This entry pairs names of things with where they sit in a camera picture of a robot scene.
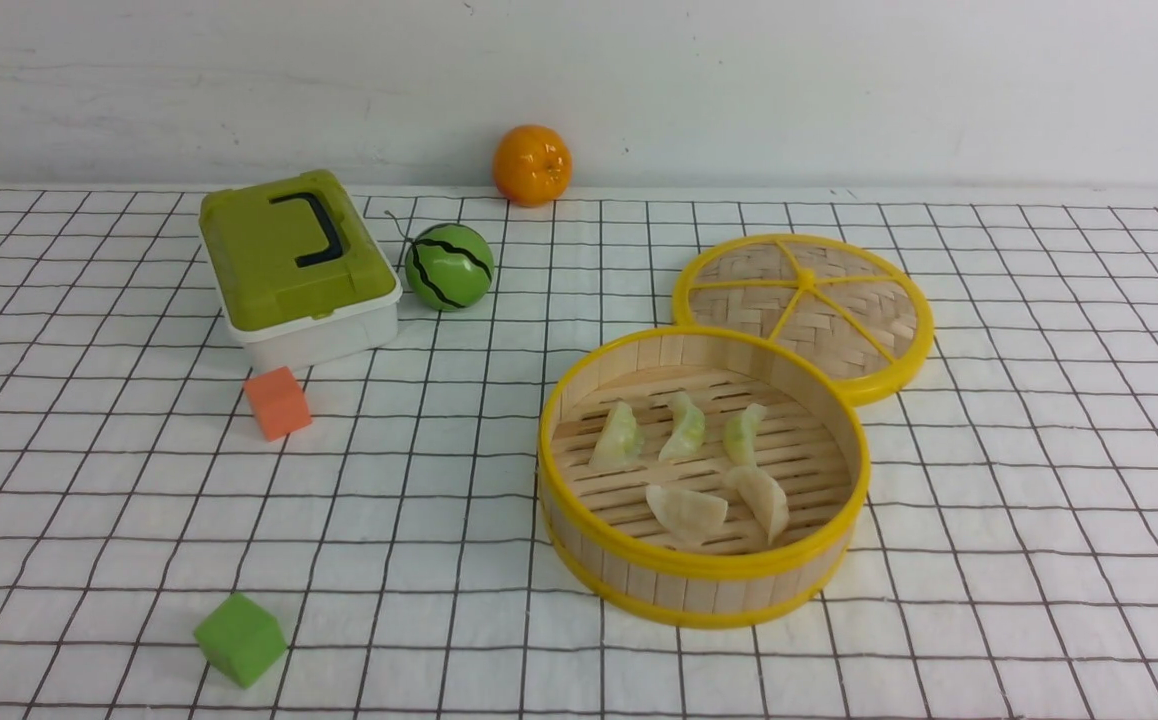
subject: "white dumpling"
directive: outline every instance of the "white dumpling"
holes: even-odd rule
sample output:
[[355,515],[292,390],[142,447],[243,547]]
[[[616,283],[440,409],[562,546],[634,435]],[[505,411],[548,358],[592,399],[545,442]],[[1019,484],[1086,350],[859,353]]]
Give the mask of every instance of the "white dumpling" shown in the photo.
[[610,414],[606,416],[606,426],[598,438],[598,447],[593,448],[588,466],[599,473],[606,470],[620,470],[631,465],[642,454],[646,445],[646,433],[637,424],[637,416],[625,402],[616,402]]
[[765,543],[774,544],[775,538],[787,529],[787,493],[784,488],[756,465],[731,468],[725,483],[727,487],[739,491],[743,505],[765,529]]
[[675,392],[669,401],[672,434],[660,450],[660,461],[692,456],[703,446],[703,410],[698,410],[686,392]]
[[757,455],[753,443],[757,441],[757,425],[765,420],[765,405],[753,402],[743,412],[726,420],[721,446],[735,465],[756,465]]
[[646,486],[646,504],[658,523],[689,546],[698,546],[720,532],[730,510],[724,497],[662,486]]

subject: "black handle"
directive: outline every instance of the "black handle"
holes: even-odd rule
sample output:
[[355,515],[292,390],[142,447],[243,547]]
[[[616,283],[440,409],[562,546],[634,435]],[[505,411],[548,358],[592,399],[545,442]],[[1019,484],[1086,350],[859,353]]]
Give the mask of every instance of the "black handle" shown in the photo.
[[309,255],[300,255],[295,258],[295,265],[301,269],[306,269],[309,265],[318,265],[320,263],[329,263],[330,260],[338,260],[343,256],[343,240],[340,234],[338,234],[335,228],[335,223],[331,220],[331,214],[327,213],[327,206],[322,204],[320,197],[313,194],[312,192],[295,192],[292,194],[284,194],[281,197],[273,197],[269,200],[269,205],[276,205],[278,203],[287,203],[291,200],[306,200],[308,201],[309,208],[313,210],[313,214],[317,215],[317,223],[322,225],[322,232],[327,234],[327,250],[320,250]]

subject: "bamboo steamer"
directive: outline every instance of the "bamboo steamer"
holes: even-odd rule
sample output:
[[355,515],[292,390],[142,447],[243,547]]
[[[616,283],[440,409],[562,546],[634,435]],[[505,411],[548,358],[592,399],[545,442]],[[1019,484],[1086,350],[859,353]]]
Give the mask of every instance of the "bamboo steamer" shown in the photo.
[[935,346],[935,315],[902,270],[806,234],[761,234],[703,252],[681,272],[672,316],[804,357],[853,405],[897,392]]
[[[689,460],[657,460],[672,429],[667,401],[688,391],[706,418]],[[623,401],[646,433],[630,468],[594,473],[588,460],[608,410]],[[721,427],[765,405],[757,464],[787,495],[775,543],[721,478]],[[548,536],[576,578],[651,620],[733,629],[793,611],[840,566],[868,491],[870,460],[850,402],[815,366],[756,337],[674,325],[607,343],[560,379],[538,424],[538,500]],[[646,487],[692,488],[730,501],[724,532],[686,550],[658,524]]]

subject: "green lid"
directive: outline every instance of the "green lid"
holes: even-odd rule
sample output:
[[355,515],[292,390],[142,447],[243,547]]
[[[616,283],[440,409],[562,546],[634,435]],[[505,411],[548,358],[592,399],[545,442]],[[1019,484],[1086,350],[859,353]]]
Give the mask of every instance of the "green lid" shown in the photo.
[[388,295],[397,278],[327,170],[205,196],[199,218],[239,331],[322,319]]

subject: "yellow lid spoke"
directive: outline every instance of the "yellow lid spoke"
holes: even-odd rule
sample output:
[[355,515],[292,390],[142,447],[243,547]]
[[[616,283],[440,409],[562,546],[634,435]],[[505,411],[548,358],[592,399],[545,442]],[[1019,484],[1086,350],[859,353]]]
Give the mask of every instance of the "yellow lid spoke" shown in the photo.
[[845,318],[845,322],[850,323],[850,326],[863,336],[863,340],[868,341],[868,345],[875,347],[875,351],[880,352],[881,357],[885,357],[887,363],[894,363],[895,357],[892,355],[891,352],[886,350],[884,345],[881,345],[881,341],[879,341],[871,332],[868,332],[867,328],[863,326],[863,324],[855,318],[852,313],[845,309],[845,307],[841,307],[838,301],[831,300],[831,297],[823,295],[823,293],[820,291],[811,291],[811,295],[815,296],[818,301],[822,302],[822,304],[827,304],[833,310],[838,311],[838,314],[843,316],[843,318]]
[[787,301],[787,307],[784,307],[784,314],[779,316],[779,322],[775,323],[775,330],[765,337],[767,340],[774,341],[776,338],[779,338],[780,332],[784,332],[784,325],[793,316],[793,307],[797,306],[798,300],[802,299],[802,295],[806,295],[806,291],[800,287],[797,288],[797,292],[793,293],[793,299]]
[[768,281],[753,278],[749,281],[695,282],[690,286],[690,291],[725,291],[730,287],[797,287],[797,281]]
[[784,242],[779,240],[775,241],[775,245],[778,247],[779,251],[784,254],[784,258],[787,258],[787,264],[793,269],[793,273],[800,274],[800,272],[802,272],[802,264],[798,263],[797,256],[793,255],[793,251],[789,250],[787,247],[784,245]]
[[820,278],[816,284],[824,286],[826,284],[844,284],[844,282],[879,282],[886,281],[885,275],[841,275],[840,278]]

